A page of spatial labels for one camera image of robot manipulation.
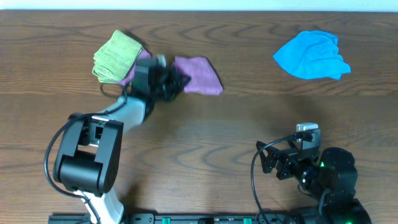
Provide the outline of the purple microfiber cloth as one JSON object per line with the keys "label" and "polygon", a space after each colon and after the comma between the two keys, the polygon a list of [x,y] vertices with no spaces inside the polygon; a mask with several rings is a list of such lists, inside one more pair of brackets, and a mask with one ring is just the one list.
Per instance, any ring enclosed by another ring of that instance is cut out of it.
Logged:
{"label": "purple microfiber cloth", "polygon": [[223,86],[215,69],[205,57],[176,56],[173,66],[183,75],[190,77],[189,83],[184,87],[185,93],[201,95],[220,95]]}

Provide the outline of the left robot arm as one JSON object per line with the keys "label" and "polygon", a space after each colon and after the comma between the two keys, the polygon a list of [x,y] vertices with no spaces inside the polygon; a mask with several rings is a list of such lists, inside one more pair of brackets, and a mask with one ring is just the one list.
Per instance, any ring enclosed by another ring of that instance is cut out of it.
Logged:
{"label": "left robot arm", "polygon": [[49,223],[152,223],[125,211],[114,183],[123,134],[141,125],[157,101],[173,101],[191,78],[161,58],[136,62],[127,90],[115,104],[97,113],[73,113],[51,139],[44,157],[45,175],[61,194],[78,198],[84,215],[51,215]]}

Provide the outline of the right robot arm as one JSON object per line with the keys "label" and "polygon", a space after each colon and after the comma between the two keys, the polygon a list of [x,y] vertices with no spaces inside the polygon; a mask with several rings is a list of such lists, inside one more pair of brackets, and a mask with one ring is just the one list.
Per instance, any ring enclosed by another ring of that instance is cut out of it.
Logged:
{"label": "right robot arm", "polygon": [[279,180],[296,178],[298,189],[306,191],[318,204],[291,210],[281,223],[371,224],[369,214],[355,198],[358,171],[349,151],[329,147],[320,152],[320,142],[302,141],[298,147],[287,141],[288,149],[279,150],[264,142],[256,143],[263,172],[277,169]]}

